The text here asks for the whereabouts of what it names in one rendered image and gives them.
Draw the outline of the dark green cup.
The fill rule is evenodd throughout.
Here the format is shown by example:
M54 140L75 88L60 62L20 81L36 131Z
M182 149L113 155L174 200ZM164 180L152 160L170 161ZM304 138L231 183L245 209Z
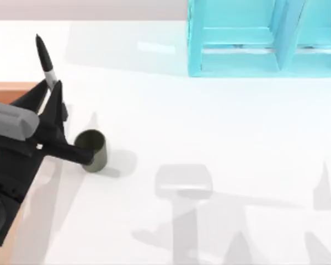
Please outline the dark green cup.
M93 154L91 161L82 165L86 172L97 173L104 169L108 162L108 154L106 138L101 131L88 129L81 132L75 138L74 145Z

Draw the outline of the black and white marker pen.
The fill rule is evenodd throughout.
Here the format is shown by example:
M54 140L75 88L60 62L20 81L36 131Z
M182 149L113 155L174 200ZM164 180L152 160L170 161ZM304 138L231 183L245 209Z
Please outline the black and white marker pen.
M45 76L47 87L50 90L50 93L52 93L58 79L56 77L54 66L47 47L39 34L36 34L35 36L35 45L38 52L40 65Z

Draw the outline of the pale grey rounded box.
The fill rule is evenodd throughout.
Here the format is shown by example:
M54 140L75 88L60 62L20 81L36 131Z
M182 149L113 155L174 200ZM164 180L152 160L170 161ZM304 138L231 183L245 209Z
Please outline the pale grey rounded box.
M39 123L35 112L0 103L0 136L25 141L34 134Z

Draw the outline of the light blue rack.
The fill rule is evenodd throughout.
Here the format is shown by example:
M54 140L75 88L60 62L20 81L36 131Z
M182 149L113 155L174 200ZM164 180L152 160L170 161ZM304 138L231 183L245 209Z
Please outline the light blue rack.
M187 0L191 77L331 78L331 0Z

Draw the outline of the salmon-coloured shallow box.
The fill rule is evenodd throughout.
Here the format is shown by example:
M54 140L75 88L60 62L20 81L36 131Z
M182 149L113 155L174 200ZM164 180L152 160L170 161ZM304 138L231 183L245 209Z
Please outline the salmon-coloured shallow box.
M35 85L31 82L0 82L0 102L10 103L28 90L31 90L30 86ZM24 216L24 207L23 204L17 213L11 226L9 233L3 243L3 246L0 247L0 265L11 265L11 260L13 257L15 244L18 237L18 230L20 223L23 220Z

